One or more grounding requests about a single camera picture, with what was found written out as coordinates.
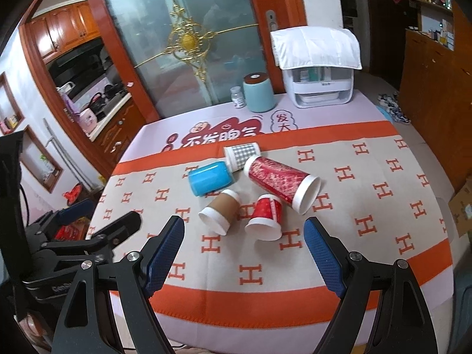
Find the blue plastic cup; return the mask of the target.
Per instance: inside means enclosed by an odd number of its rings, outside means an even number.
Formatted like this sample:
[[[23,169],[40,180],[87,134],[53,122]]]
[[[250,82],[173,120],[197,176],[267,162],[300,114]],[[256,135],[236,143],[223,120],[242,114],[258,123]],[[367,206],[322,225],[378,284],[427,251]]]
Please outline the blue plastic cup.
[[[231,171],[223,161],[216,161],[189,173],[189,183],[195,196],[204,196],[233,183]]]

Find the brown sleeve paper cup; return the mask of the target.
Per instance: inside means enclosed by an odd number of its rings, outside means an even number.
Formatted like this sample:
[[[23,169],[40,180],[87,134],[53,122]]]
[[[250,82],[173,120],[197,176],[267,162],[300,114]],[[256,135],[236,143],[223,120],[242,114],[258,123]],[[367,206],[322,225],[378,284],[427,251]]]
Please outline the brown sleeve paper cup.
[[[225,236],[235,221],[241,197],[231,189],[224,189],[199,212],[199,218],[212,232]]]

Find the small red paper cup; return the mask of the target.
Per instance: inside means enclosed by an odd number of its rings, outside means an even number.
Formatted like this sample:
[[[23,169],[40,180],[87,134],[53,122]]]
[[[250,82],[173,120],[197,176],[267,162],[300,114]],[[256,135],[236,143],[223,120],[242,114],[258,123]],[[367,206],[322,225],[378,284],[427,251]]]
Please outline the small red paper cup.
[[[282,237],[282,202],[273,194],[260,196],[254,212],[245,227],[246,233],[263,241],[275,241]]]

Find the grey checkered paper cup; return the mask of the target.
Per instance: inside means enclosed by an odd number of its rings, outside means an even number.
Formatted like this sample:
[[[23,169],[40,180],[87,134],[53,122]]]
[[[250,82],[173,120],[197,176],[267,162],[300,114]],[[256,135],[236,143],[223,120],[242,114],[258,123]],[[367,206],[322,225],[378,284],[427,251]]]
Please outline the grey checkered paper cup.
[[[261,150],[256,142],[226,146],[223,148],[226,165],[232,173],[242,170],[246,161],[256,155],[261,155]]]

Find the tall red paper cup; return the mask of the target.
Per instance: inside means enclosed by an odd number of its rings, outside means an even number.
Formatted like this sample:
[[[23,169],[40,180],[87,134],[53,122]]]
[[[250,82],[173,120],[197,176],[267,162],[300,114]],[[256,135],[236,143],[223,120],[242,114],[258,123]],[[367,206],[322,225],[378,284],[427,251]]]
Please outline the tall red paper cup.
[[[301,215],[308,212],[322,186],[320,177],[258,155],[247,159],[243,171],[250,180]]]

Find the pink rice cooker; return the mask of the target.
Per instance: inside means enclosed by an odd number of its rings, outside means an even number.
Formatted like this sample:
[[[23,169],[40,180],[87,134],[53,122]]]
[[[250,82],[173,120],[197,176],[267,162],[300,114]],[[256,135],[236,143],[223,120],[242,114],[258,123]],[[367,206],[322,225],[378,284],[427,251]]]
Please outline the pink rice cooker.
[[[85,133],[90,134],[97,127],[98,120],[94,112],[87,108],[80,113],[78,123]]]

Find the orange patterned tablecloth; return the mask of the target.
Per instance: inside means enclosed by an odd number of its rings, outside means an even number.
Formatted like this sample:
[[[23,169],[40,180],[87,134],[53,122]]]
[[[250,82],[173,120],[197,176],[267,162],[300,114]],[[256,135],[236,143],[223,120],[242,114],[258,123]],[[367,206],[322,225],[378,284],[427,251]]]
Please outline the orange patterned tablecloth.
[[[237,171],[237,209],[225,227],[199,214],[220,191],[195,195],[189,174],[222,161],[224,148],[257,143],[264,158],[295,169],[289,193],[272,194]],[[450,302],[453,259],[446,222],[414,149],[420,138],[384,118],[362,94],[343,106],[255,115],[225,105],[141,129],[116,166],[90,234],[134,211],[141,228],[115,256],[139,250],[167,219],[186,228],[151,306],[166,335],[219,353],[308,353],[338,299],[304,239],[316,217],[350,251],[412,267],[431,311]]]

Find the wooden kitchen cabinet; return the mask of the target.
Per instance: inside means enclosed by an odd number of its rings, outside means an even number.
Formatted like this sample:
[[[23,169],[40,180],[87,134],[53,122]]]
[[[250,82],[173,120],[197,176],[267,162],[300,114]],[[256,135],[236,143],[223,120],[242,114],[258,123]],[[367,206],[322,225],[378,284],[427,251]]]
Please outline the wooden kitchen cabinet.
[[[19,34],[27,65],[56,121],[85,159],[110,177],[146,120],[114,67],[89,2],[29,14]],[[98,120],[90,134],[78,123],[87,108]]]

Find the small clear glass jar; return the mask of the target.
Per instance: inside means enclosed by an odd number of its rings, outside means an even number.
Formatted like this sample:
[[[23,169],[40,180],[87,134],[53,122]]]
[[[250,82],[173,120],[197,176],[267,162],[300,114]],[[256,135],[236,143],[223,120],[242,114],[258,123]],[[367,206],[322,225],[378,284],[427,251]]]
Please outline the small clear glass jar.
[[[246,106],[246,101],[240,86],[233,86],[230,88],[231,100],[237,109],[242,109]]]

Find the frosted glass door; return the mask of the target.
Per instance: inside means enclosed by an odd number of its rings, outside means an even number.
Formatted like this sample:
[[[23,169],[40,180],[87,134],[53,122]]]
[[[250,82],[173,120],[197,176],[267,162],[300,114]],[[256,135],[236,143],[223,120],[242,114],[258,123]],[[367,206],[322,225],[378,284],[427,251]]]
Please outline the frosted glass door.
[[[266,70],[251,0],[104,0],[161,117],[229,102]]]

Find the teal canister with brown lid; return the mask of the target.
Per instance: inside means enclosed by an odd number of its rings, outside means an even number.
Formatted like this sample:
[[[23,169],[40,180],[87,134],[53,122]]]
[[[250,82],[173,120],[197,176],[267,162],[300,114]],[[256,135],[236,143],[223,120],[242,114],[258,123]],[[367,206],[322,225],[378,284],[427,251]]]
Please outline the teal canister with brown lid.
[[[243,79],[243,92],[246,105],[253,113],[265,113],[277,105],[267,73],[256,72],[246,75]]]

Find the white appliance box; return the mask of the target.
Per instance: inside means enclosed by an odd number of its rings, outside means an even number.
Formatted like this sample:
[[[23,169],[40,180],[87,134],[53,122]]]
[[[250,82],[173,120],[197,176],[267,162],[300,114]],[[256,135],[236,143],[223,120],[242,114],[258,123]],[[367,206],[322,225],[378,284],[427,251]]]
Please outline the white appliance box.
[[[354,70],[310,67],[282,71],[290,100],[299,109],[348,103],[354,92]]]

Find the wooden shelf cabinet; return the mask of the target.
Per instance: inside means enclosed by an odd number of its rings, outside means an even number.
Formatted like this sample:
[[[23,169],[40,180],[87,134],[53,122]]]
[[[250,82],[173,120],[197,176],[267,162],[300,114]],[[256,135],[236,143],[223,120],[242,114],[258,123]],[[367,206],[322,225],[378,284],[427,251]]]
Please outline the wooden shelf cabinet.
[[[459,190],[471,175],[471,8],[462,0],[405,1],[400,105]]]

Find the white cloth cover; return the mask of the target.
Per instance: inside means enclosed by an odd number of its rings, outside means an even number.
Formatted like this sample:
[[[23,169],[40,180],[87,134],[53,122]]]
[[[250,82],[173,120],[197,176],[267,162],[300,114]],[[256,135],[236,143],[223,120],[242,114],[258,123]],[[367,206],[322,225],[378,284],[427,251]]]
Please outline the white cloth cover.
[[[272,31],[271,43],[283,71],[315,66],[362,69],[358,39],[347,29],[290,27]]]

